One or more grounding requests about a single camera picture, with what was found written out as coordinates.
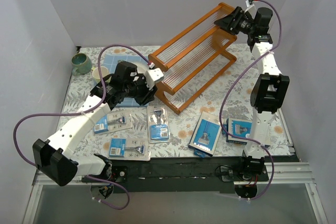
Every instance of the white mug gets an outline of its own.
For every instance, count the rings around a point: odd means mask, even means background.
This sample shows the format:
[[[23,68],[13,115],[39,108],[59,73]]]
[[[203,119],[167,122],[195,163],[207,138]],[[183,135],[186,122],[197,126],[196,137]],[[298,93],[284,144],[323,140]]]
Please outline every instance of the white mug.
[[[103,77],[107,76],[108,74],[110,74],[110,71],[108,70],[107,67],[101,66],[100,67],[101,70],[101,74]],[[92,72],[92,77],[93,77],[93,81],[95,82],[95,84],[100,82],[100,77],[99,77],[99,72],[98,72],[98,68],[95,68]]]

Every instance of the gray floor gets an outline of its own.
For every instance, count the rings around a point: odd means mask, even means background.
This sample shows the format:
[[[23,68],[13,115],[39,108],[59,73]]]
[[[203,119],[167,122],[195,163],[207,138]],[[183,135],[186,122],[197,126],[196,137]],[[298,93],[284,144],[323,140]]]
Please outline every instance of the gray floor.
[[[272,185],[251,203],[215,192],[131,193],[121,211],[91,200],[89,188],[44,186],[34,223],[317,223],[305,185]],[[122,205],[125,195],[109,201]]]

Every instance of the blue placemat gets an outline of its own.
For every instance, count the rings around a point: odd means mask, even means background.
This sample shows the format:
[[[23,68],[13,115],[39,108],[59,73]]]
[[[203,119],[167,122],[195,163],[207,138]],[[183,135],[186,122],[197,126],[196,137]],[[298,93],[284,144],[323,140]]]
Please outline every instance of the blue placemat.
[[[118,61],[125,60],[129,62],[142,62],[144,63],[144,60],[140,56],[134,56],[134,55],[105,55],[105,60],[103,62],[103,66],[107,67],[110,71],[110,73],[114,73],[116,70],[116,66],[118,64]],[[134,98],[125,98],[124,101],[120,104],[117,104],[117,107],[147,107],[148,104],[140,106],[137,104]]]

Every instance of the wooden frame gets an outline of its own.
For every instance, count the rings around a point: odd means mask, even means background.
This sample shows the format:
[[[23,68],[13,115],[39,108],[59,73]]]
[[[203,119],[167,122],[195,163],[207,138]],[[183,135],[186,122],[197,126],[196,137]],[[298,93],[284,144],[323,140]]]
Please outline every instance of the wooden frame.
[[[190,31],[192,31],[195,27],[200,25],[202,22],[207,20],[210,16],[217,13],[218,18],[223,17],[229,13],[231,13],[234,10],[233,7],[226,5],[225,3],[220,3],[218,6],[216,6],[214,9],[212,9],[210,12],[208,12],[206,15],[201,17],[199,20],[197,20],[195,23],[193,23],[191,26],[186,28],[184,31],[179,33],[177,36],[172,38],[170,41],[168,41],[166,44],[164,44],[162,47],[160,47],[157,51],[149,55],[149,60],[155,63],[157,67],[159,67],[162,71],[166,72],[168,71],[172,66],[174,66],[176,63],[178,63],[183,57],[185,57],[187,54],[189,54],[195,47],[197,47],[199,44],[201,44],[205,39],[208,39],[211,36],[211,48],[213,48],[216,52],[212,54],[210,57],[208,57],[203,63],[201,63],[194,71],[192,71],[191,74],[187,76],[187,78],[183,79],[180,83],[178,83],[175,87],[170,87],[168,84],[166,84],[164,81],[158,83],[156,86],[158,88],[158,91],[156,92],[156,96],[163,101],[169,108],[171,108],[176,114],[180,114],[191,102],[193,102],[207,87],[210,86],[211,83],[213,83],[220,75],[224,73],[225,70],[227,70],[237,59],[235,56],[230,54],[226,51],[226,48],[231,45],[237,37],[234,35],[231,35],[229,33],[226,33],[225,31],[221,30],[217,26],[213,26],[210,29],[208,29],[204,34],[199,36],[196,40],[193,40],[192,43],[187,45],[185,48],[183,48],[182,51],[180,51],[174,58],[170,59],[168,62],[163,62],[161,59],[159,59],[159,54],[164,52],[166,49],[168,49],[171,45],[176,43],[178,40],[180,40],[183,36],[188,34]],[[194,95],[192,95],[181,107],[177,108],[174,106],[165,96],[164,92],[167,92],[170,95],[175,95],[176,92],[180,88],[182,88],[184,85],[186,85],[196,74],[198,74],[203,68],[205,68],[210,62],[212,62],[219,54],[223,55],[229,60],[229,63],[226,64],[216,75],[214,75],[209,81],[207,81]]]

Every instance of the table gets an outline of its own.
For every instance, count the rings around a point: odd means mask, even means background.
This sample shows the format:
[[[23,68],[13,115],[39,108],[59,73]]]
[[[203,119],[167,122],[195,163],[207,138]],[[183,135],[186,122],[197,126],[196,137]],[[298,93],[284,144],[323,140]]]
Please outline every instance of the table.
[[[160,46],[140,46],[135,48],[142,54],[148,55],[159,47]],[[101,49],[102,48],[99,47],[81,48],[80,52],[90,57],[92,64],[96,66],[98,54]],[[228,51],[237,57],[237,61],[223,76],[219,77],[180,115],[176,115],[169,109],[171,141],[168,143],[151,144],[151,157],[194,157],[194,152],[188,148],[188,143],[190,142],[199,116],[203,111],[219,115],[219,108],[226,94],[225,92],[239,74],[254,61],[247,44],[233,44],[228,48]],[[121,47],[110,48],[106,53],[135,55],[132,51]],[[250,106],[249,97],[258,76],[259,73],[256,68],[250,69],[235,86],[224,107],[224,121],[226,121],[228,117],[245,120],[252,119],[252,107]],[[78,111],[92,87],[93,80],[91,73],[72,76],[62,112]],[[163,103],[156,98],[150,105],[163,105]],[[112,137],[147,138],[146,108],[115,108],[114,110],[124,109],[132,110],[132,117],[134,119],[133,129],[103,135],[94,135],[93,132],[90,131],[78,145],[75,155],[90,156],[95,153],[100,153],[108,157],[109,143]],[[70,117],[61,117],[58,128],[62,127],[69,119]],[[275,119],[271,123],[271,147],[269,148],[270,153],[274,156],[290,155],[288,147],[290,138],[286,133],[286,128],[286,123],[281,113],[276,113]],[[224,136],[221,135],[214,156],[241,156],[243,148],[242,145],[226,143]]]

